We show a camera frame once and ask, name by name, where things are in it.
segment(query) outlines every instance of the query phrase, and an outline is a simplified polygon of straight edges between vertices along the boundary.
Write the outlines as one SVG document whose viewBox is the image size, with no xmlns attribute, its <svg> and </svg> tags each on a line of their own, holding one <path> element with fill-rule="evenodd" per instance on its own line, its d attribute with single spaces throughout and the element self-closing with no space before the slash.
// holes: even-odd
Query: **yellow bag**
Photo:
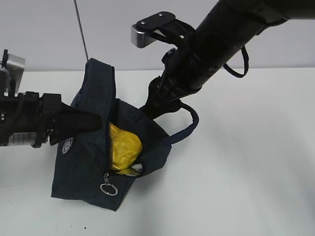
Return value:
<svg viewBox="0 0 315 236">
<path fill-rule="evenodd" d="M 122 171 L 130 167 L 142 151 L 139 137 L 128 131 L 121 130 L 112 123 L 110 125 L 110 137 L 112 140 L 111 170 Z"/>
</svg>

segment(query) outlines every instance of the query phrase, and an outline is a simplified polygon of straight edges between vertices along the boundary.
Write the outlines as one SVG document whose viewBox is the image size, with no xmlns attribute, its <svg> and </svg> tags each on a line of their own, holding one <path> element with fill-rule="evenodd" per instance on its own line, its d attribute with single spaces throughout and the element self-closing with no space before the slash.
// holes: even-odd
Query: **logo on bag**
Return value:
<svg viewBox="0 0 315 236">
<path fill-rule="evenodd" d="M 73 137 L 69 138 L 63 144 L 63 154 L 67 154 L 73 144 Z"/>
</svg>

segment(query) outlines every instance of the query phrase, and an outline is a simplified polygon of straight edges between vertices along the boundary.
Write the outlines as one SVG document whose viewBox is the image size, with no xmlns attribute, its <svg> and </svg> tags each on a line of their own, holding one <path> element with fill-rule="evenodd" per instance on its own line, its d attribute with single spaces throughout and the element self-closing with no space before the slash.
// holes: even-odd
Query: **dark blue bag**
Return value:
<svg viewBox="0 0 315 236">
<path fill-rule="evenodd" d="M 95 59 L 87 62 L 82 88 L 71 106 L 100 115 L 103 128 L 59 143 L 51 196 L 83 200 L 111 210 L 118 209 L 137 177 L 162 168 L 171 145 L 189 136 L 199 122 L 197 113 L 182 104 L 182 108 L 191 113 L 193 123 L 169 136 L 141 110 L 116 99 L 114 68 Z M 136 175 L 119 175 L 109 171 L 109 122 L 140 138 L 142 152 L 132 165 Z"/>
</svg>

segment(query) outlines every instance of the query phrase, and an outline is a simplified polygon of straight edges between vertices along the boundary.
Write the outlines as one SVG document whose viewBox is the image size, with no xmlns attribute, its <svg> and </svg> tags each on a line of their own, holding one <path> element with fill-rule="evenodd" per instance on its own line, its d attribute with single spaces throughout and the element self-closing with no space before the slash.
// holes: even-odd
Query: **metal key ring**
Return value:
<svg viewBox="0 0 315 236">
<path fill-rule="evenodd" d="M 107 192 L 107 191 L 105 190 L 105 188 L 103 189 L 104 186 L 105 186 L 105 187 L 108 187 L 108 186 L 112 187 L 112 188 L 115 190 L 115 193 Z M 114 186 L 114 185 L 112 185 L 112 184 L 103 183 L 103 184 L 100 185 L 100 189 L 102 190 L 103 193 L 105 193 L 105 194 L 108 195 L 108 196 L 116 196 L 116 195 L 118 194 L 118 189 L 117 189 L 117 187 Z"/>
</svg>

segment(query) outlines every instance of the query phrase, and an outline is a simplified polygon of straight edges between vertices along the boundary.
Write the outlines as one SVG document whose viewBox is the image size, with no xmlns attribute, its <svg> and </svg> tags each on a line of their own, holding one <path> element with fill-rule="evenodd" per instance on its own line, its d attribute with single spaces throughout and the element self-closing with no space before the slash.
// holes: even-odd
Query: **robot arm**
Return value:
<svg viewBox="0 0 315 236">
<path fill-rule="evenodd" d="M 165 71 L 149 86 L 143 112 L 154 119 L 180 109 L 180 98 L 197 93 L 255 35 L 289 19 L 315 19 L 314 0 L 220 0 L 197 29 L 168 12 L 132 26 L 139 48 L 159 40 L 174 44 L 163 57 Z M 100 129 L 98 115 L 61 102 L 60 94 L 18 92 L 24 60 L 4 52 L 0 68 L 0 146 L 39 148 Z"/>
<path fill-rule="evenodd" d="M 150 83 L 148 100 L 142 109 L 152 119 L 177 111 L 178 99 L 197 93 L 227 61 L 268 27 L 290 19 L 315 19 L 315 1 L 220 0 L 196 30 L 169 14 L 158 13 L 132 28 L 132 41 L 138 47 L 147 46 L 153 41 L 150 39 L 177 46 L 163 58 L 163 75 Z"/>
</svg>

